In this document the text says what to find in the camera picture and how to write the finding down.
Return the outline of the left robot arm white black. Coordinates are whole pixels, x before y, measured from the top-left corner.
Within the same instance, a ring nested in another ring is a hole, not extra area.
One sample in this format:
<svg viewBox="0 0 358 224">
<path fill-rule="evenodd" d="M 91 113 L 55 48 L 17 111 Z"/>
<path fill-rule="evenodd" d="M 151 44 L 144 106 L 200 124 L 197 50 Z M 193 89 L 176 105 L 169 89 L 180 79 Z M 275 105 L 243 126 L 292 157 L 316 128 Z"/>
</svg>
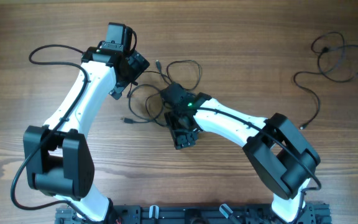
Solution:
<svg viewBox="0 0 358 224">
<path fill-rule="evenodd" d="M 27 173 L 33 190 L 55 197 L 74 211 L 77 223 L 118 223 L 110 198 L 94 185 L 94 162 L 86 138 L 107 96 L 118 100 L 128 86 L 149 67 L 136 52 L 137 35 L 124 24 L 109 23 L 105 40 L 81 54 L 79 74 L 64 101 L 42 126 L 29 126 L 23 136 L 25 160 L 11 185 Z"/>
</svg>

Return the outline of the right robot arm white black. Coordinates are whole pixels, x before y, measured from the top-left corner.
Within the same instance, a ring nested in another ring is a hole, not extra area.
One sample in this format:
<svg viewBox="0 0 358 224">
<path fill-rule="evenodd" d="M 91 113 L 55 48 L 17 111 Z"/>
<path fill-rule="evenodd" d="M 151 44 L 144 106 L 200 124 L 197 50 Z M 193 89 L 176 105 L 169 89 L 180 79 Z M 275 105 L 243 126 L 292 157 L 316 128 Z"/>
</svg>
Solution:
<svg viewBox="0 0 358 224">
<path fill-rule="evenodd" d="M 296 223 L 305 195 L 320 190 L 315 170 L 321 159 L 300 130 L 284 115 L 255 117 L 230 109 L 205 93 L 197 95 L 172 83 L 160 91 L 176 149 L 192 147 L 200 132 L 218 134 L 239 145 L 265 186 L 273 192 L 273 219 Z M 316 186 L 309 187 L 313 180 Z"/>
</svg>

